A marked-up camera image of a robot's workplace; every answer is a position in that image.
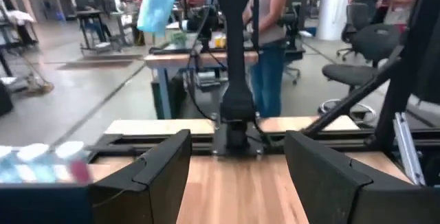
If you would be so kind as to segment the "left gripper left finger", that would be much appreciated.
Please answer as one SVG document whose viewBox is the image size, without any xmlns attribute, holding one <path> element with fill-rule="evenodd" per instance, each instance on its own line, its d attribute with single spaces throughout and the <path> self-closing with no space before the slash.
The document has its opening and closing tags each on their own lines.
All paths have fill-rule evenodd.
<svg viewBox="0 0 440 224">
<path fill-rule="evenodd" d="M 191 133 L 180 130 L 95 182 L 93 224 L 176 224 L 188 178 Z"/>
</svg>

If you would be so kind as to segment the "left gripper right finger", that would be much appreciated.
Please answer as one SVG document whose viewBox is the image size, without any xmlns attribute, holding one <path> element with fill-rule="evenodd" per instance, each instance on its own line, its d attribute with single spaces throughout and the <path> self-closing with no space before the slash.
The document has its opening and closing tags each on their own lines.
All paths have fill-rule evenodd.
<svg viewBox="0 0 440 224">
<path fill-rule="evenodd" d="M 360 190 L 373 180 L 350 157 L 297 131 L 286 132 L 284 152 L 309 224 L 355 224 Z"/>
</svg>

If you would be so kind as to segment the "blue bottle red capsules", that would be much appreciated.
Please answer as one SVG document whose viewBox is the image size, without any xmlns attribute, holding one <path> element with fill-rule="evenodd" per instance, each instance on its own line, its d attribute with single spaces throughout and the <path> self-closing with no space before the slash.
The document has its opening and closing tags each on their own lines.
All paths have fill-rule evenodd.
<svg viewBox="0 0 440 224">
<path fill-rule="evenodd" d="M 76 183 L 91 183 L 93 178 L 87 163 L 85 144 L 79 141 L 62 143 L 55 150 L 56 157 Z"/>
</svg>

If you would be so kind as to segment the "blue medicine bottle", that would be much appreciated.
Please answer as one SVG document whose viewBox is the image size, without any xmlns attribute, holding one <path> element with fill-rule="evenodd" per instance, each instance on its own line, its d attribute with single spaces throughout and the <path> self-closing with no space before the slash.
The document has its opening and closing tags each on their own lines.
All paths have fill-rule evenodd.
<svg viewBox="0 0 440 224">
<path fill-rule="evenodd" d="M 21 178 L 17 174 L 12 160 L 12 147 L 0 146 L 0 182 L 19 183 Z"/>
</svg>

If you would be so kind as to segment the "blue bottle white tablets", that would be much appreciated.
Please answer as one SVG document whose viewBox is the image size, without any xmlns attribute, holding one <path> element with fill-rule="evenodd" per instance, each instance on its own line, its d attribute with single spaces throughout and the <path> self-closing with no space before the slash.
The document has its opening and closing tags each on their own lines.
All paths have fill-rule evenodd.
<svg viewBox="0 0 440 224">
<path fill-rule="evenodd" d="M 175 0 L 142 0 L 137 29 L 142 32 L 164 33 Z"/>
<path fill-rule="evenodd" d="M 53 157 L 47 144 L 36 143 L 20 148 L 15 166 L 19 176 L 26 182 L 55 183 Z"/>
</svg>

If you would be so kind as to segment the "black diagonal strut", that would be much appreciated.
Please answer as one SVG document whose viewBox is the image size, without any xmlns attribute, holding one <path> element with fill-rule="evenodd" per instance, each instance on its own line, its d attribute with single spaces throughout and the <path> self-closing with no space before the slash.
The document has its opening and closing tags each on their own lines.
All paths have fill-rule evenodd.
<svg viewBox="0 0 440 224">
<path fill-rule="evenodd" d="M 347 97 L 343 98 L 332 110 L 319 117 L 309 126 L 302 129 L 301 132 L 308 136 L 316 136 L 320 131 L 326 128 L 330 123 L 344 115 L 351 107 L 364 99 L 367 95 L 374 92 L 378 87 L 384 84 L 391 76 L 397 72 L 402 60 L 400 57 L 390 59 L 384 66 L 379 69 L 379 72 L 370 80 L 364 83 L 360 88 L 355 89 Z"/>
</svg>

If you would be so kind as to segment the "silver aluminium extrusion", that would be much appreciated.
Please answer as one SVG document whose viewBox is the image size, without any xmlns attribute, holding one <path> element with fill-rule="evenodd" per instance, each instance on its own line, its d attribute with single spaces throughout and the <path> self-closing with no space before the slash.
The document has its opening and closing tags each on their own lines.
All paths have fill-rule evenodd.
<svg viewBox="0 0 440 224">
<path fill-rule="evenodd" d="M 393 127 L 406 176 L 415 185 L 425 186 L 426 181 L 405 113 L 395 113 Z"/>
</svg>

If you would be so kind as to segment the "wooden table blue legs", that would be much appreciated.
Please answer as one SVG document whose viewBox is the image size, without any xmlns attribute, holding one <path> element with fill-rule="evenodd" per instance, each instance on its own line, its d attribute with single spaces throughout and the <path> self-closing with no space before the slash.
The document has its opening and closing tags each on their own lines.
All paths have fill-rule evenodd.
<svg viewBox="0 0 440 224">
<path fill-rule="evenodd" d="M 157 71 L 159 82 L 159 96 L 161 100 L 159 119 L 173 119 L 171 98 L 168 89 L 168 72 L 187 69 L 221 68 L 227 65 L 227 53 L 224 49 L 215 52 L 198 53 L 196 59 L 191 58 L 190 49 L 183 53 L 174 54 L 170 50 L 148 54 L 145 58 L 146 66 Z"/>
</svg>

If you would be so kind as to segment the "black stool chair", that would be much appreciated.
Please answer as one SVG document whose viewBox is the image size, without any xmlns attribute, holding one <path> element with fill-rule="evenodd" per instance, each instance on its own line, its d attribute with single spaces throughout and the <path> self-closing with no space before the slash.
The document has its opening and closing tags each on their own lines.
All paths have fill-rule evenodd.
<svg viewBox="0 0 440 224">
<path fill-rule="evenodd" d="M 390 59 L 398 57 L 402 50 L 402 46 L 399 45 L 400 37 L 401 32 L 394 25 L 383 23 L 368 25 L 354 35 L 351 44 L 354 51 L 372 65 L 329 64 L 322 68 L 322 74 L 330 81 L 349 86 L 349 92 L 345 96 L 347 97 L 375 76 Z M 330 99 L 320 104 L 319 117 L 332 110 L 342 99 Z M 341 116 L 349 117 L 356 124 L 365 124 L 374 121 L 377 112 L 359 101 Z"/>
</svg>

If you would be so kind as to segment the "floor dust mop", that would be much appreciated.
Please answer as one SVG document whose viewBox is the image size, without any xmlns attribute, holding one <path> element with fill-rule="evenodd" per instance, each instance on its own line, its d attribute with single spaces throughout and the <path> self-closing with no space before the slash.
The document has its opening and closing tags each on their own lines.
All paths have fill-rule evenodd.
<svg viewBox="0 0 440 224">
<path fill-rule="evenodd" d="M 41 72 L 26 57 L 23 56 L 22 59 L 29 69 L 29 74 L 25 77 L 27 92 L 34 96 L 50 93 L 54 89 L 54 85 L 46 80 Z"/>
</svg>

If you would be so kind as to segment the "black office chair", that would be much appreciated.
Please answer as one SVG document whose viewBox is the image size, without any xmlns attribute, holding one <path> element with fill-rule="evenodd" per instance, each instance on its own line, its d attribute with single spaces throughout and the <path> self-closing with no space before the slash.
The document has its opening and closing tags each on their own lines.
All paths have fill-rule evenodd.
<svg viewBox="0 0 440 224">
<path fill-rule="evenodd" d="M 346 24 L 341 33 L 341 40 L 351 44 L 354 35 L 370 23 L 369 7 L 365 3 L 350 3 L 346 7 Z"/>
</svg>

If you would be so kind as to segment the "white column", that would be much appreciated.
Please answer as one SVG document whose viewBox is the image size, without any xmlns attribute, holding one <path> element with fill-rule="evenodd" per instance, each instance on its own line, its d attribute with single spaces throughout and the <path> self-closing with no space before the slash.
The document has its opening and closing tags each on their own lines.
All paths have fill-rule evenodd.
<svg viewBox="0 0 440 224">
<path fill-rule="evenodd" d="M 347 0 L 320 0 L 316 38 L 324 41 L 340 40 L 346 22 Z"/>
</svg>

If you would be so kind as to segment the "black background cart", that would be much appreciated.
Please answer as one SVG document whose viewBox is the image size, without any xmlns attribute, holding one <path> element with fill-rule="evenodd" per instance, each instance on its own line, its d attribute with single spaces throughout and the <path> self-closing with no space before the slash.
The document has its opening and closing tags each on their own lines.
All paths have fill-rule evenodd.
<svg viewBox="0 0 440 224">
<path fill-rule="evenodd" d="M 80 10 L 75 15 L 78 20 L 83 42 L 80 51 L 99 52 L 113 46 L 113 37 L 109 36 L 109 28 L 104 24 L 100 10 Z"/>
</svg>

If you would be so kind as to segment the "black rig upright post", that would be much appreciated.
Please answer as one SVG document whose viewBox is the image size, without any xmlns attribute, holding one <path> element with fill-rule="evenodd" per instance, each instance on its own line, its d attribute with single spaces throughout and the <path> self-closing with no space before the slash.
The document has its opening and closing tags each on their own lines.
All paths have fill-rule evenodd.
<svg viewBox="0 0 440 224">
<path fill-rule="evenodd" d="M 403 49 L 390 71 L 390 82 L 379 116 L 379 122 L 368 143 L 371 150 L 390 150 L 393 146 L 393 119 L 404 113 L 418 80 L 435 25 L 440 19 L 440 0 L 414 0 L 404 33 Z"/>
</svg>

